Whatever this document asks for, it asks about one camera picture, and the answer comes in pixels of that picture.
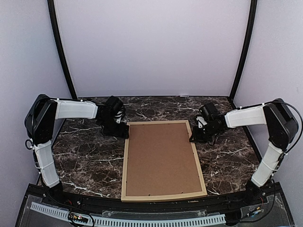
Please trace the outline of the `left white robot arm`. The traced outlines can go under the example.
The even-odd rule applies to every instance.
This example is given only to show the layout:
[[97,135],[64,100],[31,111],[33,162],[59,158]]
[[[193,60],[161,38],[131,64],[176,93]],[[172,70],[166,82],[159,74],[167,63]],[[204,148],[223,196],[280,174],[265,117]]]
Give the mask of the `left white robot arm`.
[[96,104],[91,101],[51,98],[40,94],[29,110],[24,124],[28,140],[33,150],[37,169],[40,171],[43,183],[53,188],[60,184],[56,172],[52,139],[54,123],[59,119],[94,119],[101,126],[104,136],[129,138],[129,125],[122,122],[125,116],[125,106],[122,101],[111,96],[106,102]]

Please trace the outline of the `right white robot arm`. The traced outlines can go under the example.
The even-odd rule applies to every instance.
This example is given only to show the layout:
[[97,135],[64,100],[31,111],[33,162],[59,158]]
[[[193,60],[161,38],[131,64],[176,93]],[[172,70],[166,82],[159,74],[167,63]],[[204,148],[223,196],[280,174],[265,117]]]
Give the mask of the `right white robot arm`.
[[303,122],[297,121],[292,105],[278,98],[257,105],[239,107],[221,113],[213,103],[203,105],[196,116],[197,125],[189,139],[194,143],[214,145],[219,135],[228,129],[242,126],[265,125],[268,131],[268,148],[246,189],[242,202],[252,205],[260,197],[260,189],[278,171],[284,157],[294,148],[303,134]]

